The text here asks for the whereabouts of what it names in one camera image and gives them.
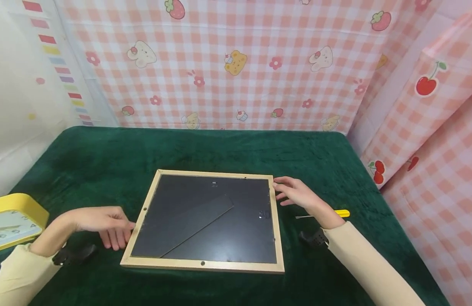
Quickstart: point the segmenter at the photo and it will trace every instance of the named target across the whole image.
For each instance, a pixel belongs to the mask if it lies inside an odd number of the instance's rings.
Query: picture frame
[[[236,261],[203,261],[203,260],[181,260],[172,258],[147,258],[133,257],[132,250],[136,244],[136,239],[143,225],[144,218],[151,205],[156,188],[163,175],[181,175],[196,177],[213,177],[213,178],[240,178],[240,179],[259,179],[268,180],[269,202],[271,207],[271,221],[274,233],[274,247],[277,258],[276,263],[262,262],[236,262]],[[232,271],[232,272],[248,272],[248,273],[272,273],[283,274],[285,267],[283,262],[282,243],[280,238],[280,225],[278,222],[277,200],[275,198],[275,190],[273,188],[272,175],[260,174],[242,174],[242,173],[208,173],[200,171],[178,171],[178,170],[157,170],[144,204],[137,218],[136,226],[133,229],[129,243],[125,249],[122,260],[122,267],[129,268],[152,268],[152,269],[174,269],[174,270],[201,270],[201,271]]]

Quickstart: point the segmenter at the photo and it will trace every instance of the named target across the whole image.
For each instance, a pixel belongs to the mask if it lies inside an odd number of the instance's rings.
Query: green velvet tablecloth
[[[288,175],[303,180],[348,218],[426,305],[448,305],[425,264],[345,136],[325,132],[188,131],[74,127],[63,132],[12,190],[27,193],[53,219],[77,207],[120,205],[135,221],[156,169]],[[303,246],[314,219],[278,207],[284,275],[120,267],[122,251],[101,247],[88,264],[65,267],[31,305],[373,305],[326,249]],[[82,232],[71,245],[92,241]],[[11,249],[0,252],[4,260]]]

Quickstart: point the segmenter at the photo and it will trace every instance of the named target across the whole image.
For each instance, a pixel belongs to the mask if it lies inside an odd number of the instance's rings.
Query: beige sleeve
[[[53,256],[30,252],[29,245],[17,245],[1,263],[0,306],[26,306],[61,268]]]
[[[409,284],[350,222],[324,232],[329,250],[377,306],[424,306]]]

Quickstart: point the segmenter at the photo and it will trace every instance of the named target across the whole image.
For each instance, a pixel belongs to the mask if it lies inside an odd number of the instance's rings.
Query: right hand
[[[288,176],[274,178],[273,187],[276,191],[280,191],[277,200],[284,200],[281,206],[297,204],[304,209],[313,209],[316,206],[328,206],[328,204],[317,196],[303,181],[298,178]]]
[[[277,200],[288,198],[280,205],[297,204],[303,207],[307,213],[316,218],[323,228],[333,229],[345,223],[329,204],[317,196],[301,180],[288,176],[276,177],[273,187],[276,191],[280,191],[280,194],[277,194]]]

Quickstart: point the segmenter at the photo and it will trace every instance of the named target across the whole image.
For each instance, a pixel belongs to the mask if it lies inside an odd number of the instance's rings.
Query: white wall
[[[60,132],[77,124],[58,77],[26,35],[0,2],[0,196]],[[45,84],[37,84],[38,77]]]

